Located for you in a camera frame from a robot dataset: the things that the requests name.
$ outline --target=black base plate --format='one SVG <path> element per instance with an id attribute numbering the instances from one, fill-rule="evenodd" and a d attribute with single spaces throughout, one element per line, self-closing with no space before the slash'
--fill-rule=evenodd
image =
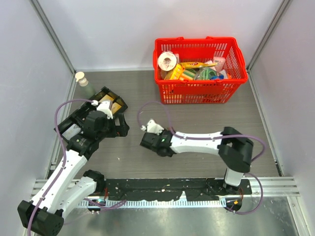
<path id="1" fill-rule="evenodd" d="M 178 200 L 185 191 L 187 201 L 218 200 L 218 196 L 239 195 L 239 190 L 227 192 L 223 179 L 215 178 L 139 178 L 107 179 L 109 200 L 119 201 L 170 201 Z M 248 179 L 240 184 L 244 195 L 252 194 Z"/>

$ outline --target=snack package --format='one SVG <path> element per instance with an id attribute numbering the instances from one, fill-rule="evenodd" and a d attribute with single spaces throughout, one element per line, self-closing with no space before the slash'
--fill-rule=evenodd
<path id="1" fill-rule="evenodd" d="M 222 57 L 213 57 L 213 62 L 216 62 L 217 65 L 215 66 L 216 71 L 222 71 L 223 66 L 225 64 L 225 58 Z"/>
<path id="2" fill-rule="evenodd" d="M 184 69 L 180 80 L 193 80 L 195 77 L 196 71 L 194 69 Z"/>
<path id="3" fill-rule="evenodd" d="M 203 67 L 196 73 L 196 76 L 194 79 L 195 80 L 216 80 L 216 79 L 223 80 L 223 78 L 224 76 L 220 74 L 219 72 L 211 68 Z"/>
<path id="4" fill-rule="evenodd" d="M 209 61 L 206 61 L 205 62 L 205 64 L 209 64 L 209 65 L 211 65 L 211 64 L 213 64 L 213 61 L 211 61 L 211 60 L 209 60 Z M 213 70 L 215 70 L 215 71 L 217 71 L 216 70 L 216 68 L 214 67 L 214 66 L 212 66 L 212 67 L 210 67 L 211 69 L 213 69 Z"/>
<path id="5" fill-rule="evenodd" d="M 213 64 L 205 64 L 202 62 L 181 62 L 179 63 L 183 68 L 185 69 L 194 69 L 194 68 L 200 68 L 200 67 L 212 67 L 217 65 L 217 63 Z"/>
<path id="6" fill-rule="evenodd" d="M 228 75 L 227 75 L 227 72 L 225 70 L 220 71 L 220 73 L 223 75 L 224 79 L 228 79 L 229 78 Z"/>
<path id="7" fill-rule="evenodd" d="M 183 73 L 183 70 L 184 68 L 180 64 L 177 64 L 173 70 L 170 80 L 179 80 Z"/>
<path id="8" fill-rule="evenodd" d="M 174 69 L 167 72 L 166 76 L 164 77 L 164 80 L 170 80 L 171 76 L 173 74 Z"/>
<path id="9" fill-rule="evenodd" d="M 178 53 L 174 53 L 174 55 L 176 56 L 177 63 L 180 63 L 180 61 L 179 61 L 179 54 Z"/>

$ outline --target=white wall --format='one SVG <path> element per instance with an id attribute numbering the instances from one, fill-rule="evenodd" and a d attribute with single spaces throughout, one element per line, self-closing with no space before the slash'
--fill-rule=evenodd
<path id="1" fill-rule="evenodd" d="M 76 69 L 152 67 L 160 37 L 231 36 L 247 62 L 281 0 L 40 0 Z"/>
<path id="2" fill-rule="evenodd" d="M 252 73 L 282 169 L 315 224 L 315 1 L 292 1 Z"/>
<path id="3" fill-rule="evenodd" d="M 13 236 L 23 230 L 18 204 L 45 177 L 71 74 L 29 1 L 2 3 L 0 35 L 0 229 Z"/>

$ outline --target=dark wood-grain floor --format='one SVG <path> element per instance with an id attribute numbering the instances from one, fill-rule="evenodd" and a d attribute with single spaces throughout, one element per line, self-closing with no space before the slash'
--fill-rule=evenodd
<path id="1" fill-rule="evenodd" d="M 96 91 L 107 86 L 124 99 L 129 106 L 125 118 L 130 131 L 127 137 L 103 140 L 77 178 L 89 169 L 100 171 L 107 178 L 223 177 L 226 166 L 218 156 L 182 153 L 171 158 L 159 157 L 139 145 L 143 132 L 136 121 L 137 111 L 147 101 L 160 100 L 153 71 L 89 72 L 86 78 Z M 78 86 L 74 98 L 82 98 Z M 222 131 L 224 126 L 232 126 L 243 134 L 258 136 L 268 143 L 249 83 L 240 86 L 225 104 L 179 104 L 167 107 L 177 131 L 212 133 Z M 167 127 L 166 115 L 159 105 L 146 107 L 141 118 L 143 123 L 154 118 Z M 261 145 L 255 142 L 254 154 L 260 150 Z M 253 163 L 251 172 L 259 177 L 278 176 L 269 148 Z"/>

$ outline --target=white bottle cap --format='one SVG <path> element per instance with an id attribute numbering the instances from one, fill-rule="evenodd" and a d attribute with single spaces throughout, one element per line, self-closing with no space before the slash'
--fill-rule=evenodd
<path id="1" fill-rule="evenodd" d="M 75 73 L 75 81 L 79 82 L 79 85 L 84 87 L 86 85 L 88 85 L 89 81 L 84 77 L 84 73 L 83 72 L 77 72 Z"/>

